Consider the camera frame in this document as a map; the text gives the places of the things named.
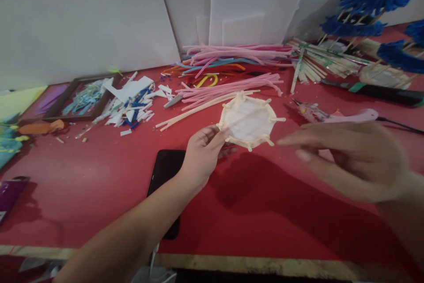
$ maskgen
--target purple paper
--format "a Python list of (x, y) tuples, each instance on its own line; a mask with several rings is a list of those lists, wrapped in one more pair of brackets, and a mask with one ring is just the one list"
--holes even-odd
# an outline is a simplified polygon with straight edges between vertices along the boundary
[(49, 94), (47, 94), (46, 97), (38, 104), (38, 109), (35, 112), (35, 115), (46, 113), (67, 87), (68, 85), (64, 84), (49, 92)]

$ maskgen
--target purple lighter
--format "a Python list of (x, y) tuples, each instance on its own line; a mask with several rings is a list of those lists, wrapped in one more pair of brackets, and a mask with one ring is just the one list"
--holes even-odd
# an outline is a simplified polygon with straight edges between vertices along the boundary
[(29, 177), (19, 176), (0, 182), (0, 226), (10, 214), (29, 179)]

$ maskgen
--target scissors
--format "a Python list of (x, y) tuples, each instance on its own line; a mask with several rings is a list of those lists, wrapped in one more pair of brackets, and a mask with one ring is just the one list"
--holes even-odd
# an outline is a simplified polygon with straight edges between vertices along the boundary
[[(214, 81), (211, 84), (209, 84), (208, 86), (206, 86), (206, 87), (213, 87), (213, 86), (215, 86), (218, 83), (218, 76), (217, 75), (205, 75), (202, 79), (198, 79), (196, 81), (193, 81), (193, 82), (188, 83), (187, 86), (188, 87), (194, 86), (195, 88), (200, 88), (205, 83), (205, 81), (207, 79), (212, 78), (212, 77), (214, 78)], [(170, 106), (173, 106), (173, 105), (177, 104), (181, 100), (182, 100), (182, 94), (178, 94), (175, 98), (173, 98), (167, 104), (165, 104), (163, 106), (163, 108), (164, 109), (167, 109)]]

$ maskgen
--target cable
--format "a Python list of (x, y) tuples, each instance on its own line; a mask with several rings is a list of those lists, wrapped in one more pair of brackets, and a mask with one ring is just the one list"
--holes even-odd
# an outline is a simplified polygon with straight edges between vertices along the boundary
[(389, 122), (389, 123), (396, 124), (396, 125), (399, 125), (401, 127), (407, 128), (411, 132), (418, 133), (418, 134), (424, 134), (424, 131), (421, 131), (421, 130), (419, 130), (417, 128), (413, 128), (413, 127), (407, 126), (407, 125), (402, 124), (402, 123), (398, 123), (398, 122), (389, 120), (389, 119), (387, 119), (385, 117), (378, 117), (378, 118), (376, 118), (376, 121)]
[(162, 274), (162, 275), (161, 275), (160, 277), (158, 277), (158, 278), (152, 278), (152, 276), (151, 276), (151, 271), (152, 271), (152, 269), (153, 269), (153, 263), (154, 263), (154, 261), (155, 261), (155, 256), (156, 256), (156, 253), (158, 252), (158, 250), (159, 250), (159, 243), (158, 243), (158, 245), (155, 247), (155, 249), (153, 250), (152, 255), (151, 255), (150, 270), (149, 270), (149, 279), (150, 279), (150, 281), (152, 281), (152, 282), (159, 282), (159, 281), (162, 281), (162, 280), (165, 278), (165, 276), (167, 276), (167, 275), (171, 274), (171, 275), (170, 275), (170, 277), (168, 277), (165, 281), (161, 282), (161, 283), (167, 283), (167, 282), (168, 282), (168, 281), (170, 281), (172, 278), (174, 278), (174, 277), (176, 277), (176, 276), (177, 276), (177, 273), (176, 273), (176, 272), (175, 272), (175, 273), (173, 273), (172, 271), (166, 271), (164, 274)]

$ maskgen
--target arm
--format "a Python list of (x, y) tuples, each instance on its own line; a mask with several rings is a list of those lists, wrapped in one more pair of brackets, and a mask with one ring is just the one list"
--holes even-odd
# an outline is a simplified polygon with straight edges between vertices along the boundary
[(218, 132), (216, 126), (193, 135), (178, 174), (95, 235), (70, 258), (54, 282), (129, 282), (206, 185), (217, 159), (237, 150), (222, 149), (225, 138), (226, 133)]
[(424, 177), (411, 173), (412, 184), (407, 196), (376, 203), (380, 215), (392, 228), (406, 250), (424, 271)]
[[(324, 182), (355, 201), (374, 203), (424, 270), (424, 177), (381, 125), (308, 124), (277, 142), (298, 146), (298, 157)], [(330, 149), (334, 162), (319, 156)]]

